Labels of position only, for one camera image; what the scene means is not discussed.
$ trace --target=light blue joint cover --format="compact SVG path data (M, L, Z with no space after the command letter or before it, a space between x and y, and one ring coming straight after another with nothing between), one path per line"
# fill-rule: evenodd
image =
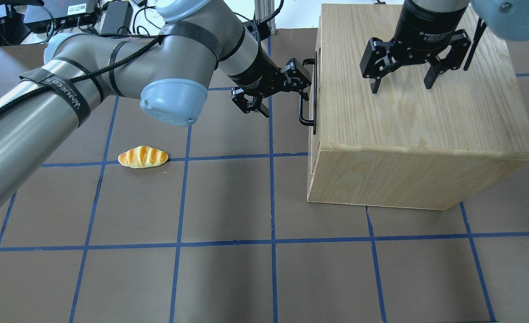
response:
M73 37L74 35L80 35L80 33L60 33L51 37L47 48L45 49L45 51L43 51L43 63L49 63L49 61L51 61L53 57L55 57L55 52L57 51L57 48L61 44L63 44L64 41Z
M165 22L174 22L192 15L211 0L157 0L156 10Z
M497 37L529 40L529 0L472 0L472 6Z
M141 92L141 109L160 121L187 127L199 118L207 94L207 88L193 80L158 80Z

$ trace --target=velcro strap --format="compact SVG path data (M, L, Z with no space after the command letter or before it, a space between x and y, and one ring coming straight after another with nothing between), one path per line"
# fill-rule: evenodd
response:
M221 58L222 46L219 39L199 25L186 21L172 22L163 26L159 31L159 35L182 35L183 37L194 39L211 50L215 54L217 62Z
M43 68L37 68L33 71L25 72L19 77L22 81L28 80L37 84L51 86L54 92L58 96L61 96L61 98L65 100L72 109L74 109L74 112L79 119L79 126L81 126L91 114L89 104L87 104L85 98L70 80L55 75Z

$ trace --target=wood grain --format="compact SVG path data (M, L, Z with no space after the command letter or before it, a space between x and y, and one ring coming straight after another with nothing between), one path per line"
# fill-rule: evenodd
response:
M428 64L402 67L371 93L359 63L390 39L402 6L323 4L317 135L308 201L445 210L529 163L529 119L507 47L488 30L469 71L431 90ZM477 16L460 27L473 35Z
M308 200L447 210L525 164L482 156L322 151Z
M359 63L370 37L394 35L402 6L323 4L318 106L322 143L529 152L529 119L504 41L486 31L469 71L431 90L428 64L402 67L370 91ZM468 9L460 27L473 35Z

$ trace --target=black strap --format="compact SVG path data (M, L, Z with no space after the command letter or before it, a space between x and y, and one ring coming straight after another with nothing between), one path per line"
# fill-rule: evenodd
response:
M72 109L74 109L75 114L78 115L79 126L81 126L91 114L89 104L87 104L85 98L70 80L55 75L41 67L33 71L25 72L19 77L22 81L28 80L37 84L51 86L54 92L58 96L61 96L61 98L65 100Z
M126 43L129 43L129 41L122 41L121 43L118 43L117 46L115 46L115 48L111 52L111 57L109 57L109 65L115 63L115 60L117 59L117 53L119 53L121 47L123 47L123 45L125 45ZM118 96L124 96L123 94L121 94L121 91L117 87L117 82L115 82L115 69L109 71L109 83L111 83L111 88L115 91Z
M236 51L240 48L240 46L243 44L244 41L244 34L246 34L245 29L243 28L243 33L240 35L240 39L238 39L238 43L234 46L234 49L231 49L230 52L227 55L223 55L221 57L220 61L226 61L229 57L233 56Z
M199 25L186 21L172 22L163 26L159 31L159 35L182 35L183 37L194 39L213 52L217 62L221 57L222 47L217 37Z
M86 75L91 74L91 72L88 69L86 69L82 64L79 64L78 62L76 62L76 61L74 61L72 59L68 59L67 57L54 57L52 59L57 59L59 61L65 61L65 62L70 63L73 66L77 67L84 74L86 74ZM101 84L99 84L99 82L97 81L97 79L95 77L90 78L90 80L91 80L91 82L93 82L93 84L95 84L95 87L99 91L99 97L101 98L101 102L103 102L103 100L105 100L105 96L103 95L103 88L101 87Z

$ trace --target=electronic device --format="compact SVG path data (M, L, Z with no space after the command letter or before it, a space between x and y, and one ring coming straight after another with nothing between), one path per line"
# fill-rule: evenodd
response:
M134 4L136 4L138 7L144 7L147 5L147 0L131 0Z
M105 18L101 25L101 33L129 33L129 24L131 23L131 17L133 16L133 7L129 1L107 2L106 6Z
M0 5L0 46L19 45L29 34L23 14L12 6Z
M90 25L99 19L98 0L52 0L44 6L27 6L23 22L34 33L45 33L52 26L51 17L56 29Z
M43 6L43 1L42 0L0 0L0 4L12 4L14 6L26 6L26 5Z

